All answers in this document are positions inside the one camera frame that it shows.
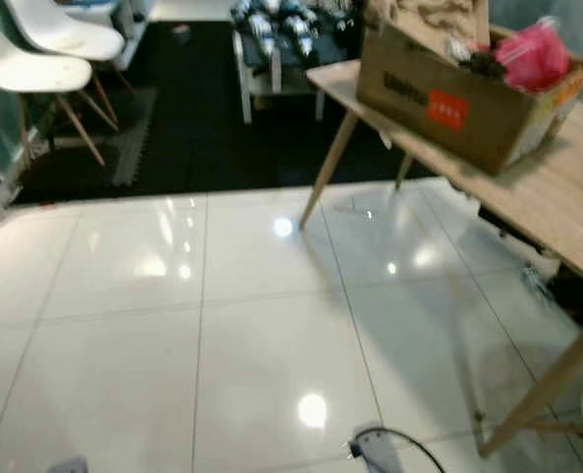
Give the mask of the black floor mat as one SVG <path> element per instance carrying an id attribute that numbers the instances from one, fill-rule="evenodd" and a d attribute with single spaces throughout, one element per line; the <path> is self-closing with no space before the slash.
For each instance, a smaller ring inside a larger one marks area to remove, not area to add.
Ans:
<path id="1" fill-rule="evenodd" d="M 121 126 L 148 123 L 133 181 L 115 183 L 114 131 L 75 101 L 94 147 L 57 144 L 36 155 L 21 177 L 17 203 L 308 186 L 343 118 L 336 101 L 306 95 L 267 99 L 250 123 L 243 121 L 225 20 L 152 23 L 125 75 L 102 81 Z M 153 91 L 143 116 L 128 100 L 130 89 Z"/>

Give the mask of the white rack with metal parts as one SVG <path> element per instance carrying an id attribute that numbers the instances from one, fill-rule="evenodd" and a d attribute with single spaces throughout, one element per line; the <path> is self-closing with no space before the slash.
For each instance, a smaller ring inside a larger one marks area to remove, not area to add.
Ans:
<path id="1" fill-rule="evenodd" d="M 242 122 L 254 121 L 260 99 L 305 95 L 314 97 L 315 120 L 322 120 L 326 95 L 308 71 L 355 57 L 362 24 L 357 6 L 349 0 L 335 6 L 237 0 L 229 13 Z"/>

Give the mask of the cardboard box with red label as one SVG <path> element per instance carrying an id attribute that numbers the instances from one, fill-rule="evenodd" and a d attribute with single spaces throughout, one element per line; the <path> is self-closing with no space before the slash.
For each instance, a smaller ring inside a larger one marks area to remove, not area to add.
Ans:
<path id="1" fill-rule="evenodd" d="M 489 0 L 368 0 L 360 102 L 472 166 L 497 174 L 555 138 L 583 91 L 583 58 L 542 92 L 512 89 L 493 57 L 518 32 L 493 26 Z"/>

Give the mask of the light wooden table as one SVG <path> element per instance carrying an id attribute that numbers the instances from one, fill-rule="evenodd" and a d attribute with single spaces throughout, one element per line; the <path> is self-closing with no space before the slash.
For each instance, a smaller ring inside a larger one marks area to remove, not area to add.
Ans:
<path id="1" fill-rule="evenodd" d="M 551 249 L 583 278 L 583 104 L 573 103 L 561 131 L 530 157 L 489 174 L 469 166 L 421 132 L 396 122 L 389 113 L 360 102 L 359 60 L 310 68 L 306 78 L 314 89 L 339 103 L 345 114 L 311 185 L 298 225 L 308 224 L 356 125 L 364 122 L 403 149 L 408 161 L 422 163 L 444 176 L 508 225 Z"/>

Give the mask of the pink plastic bag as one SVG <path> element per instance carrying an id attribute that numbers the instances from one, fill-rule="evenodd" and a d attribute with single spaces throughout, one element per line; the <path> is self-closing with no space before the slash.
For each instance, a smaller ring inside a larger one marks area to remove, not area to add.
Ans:
<path id="1" fill-rule="evenodd" d="M 501 40 L 493 57 L 506 69 L 504 82 L 524 92 L 542 92 L 557 85 L 570 67 L 569 53 L 558 32 L 560 20 L 545 15 Z"/>

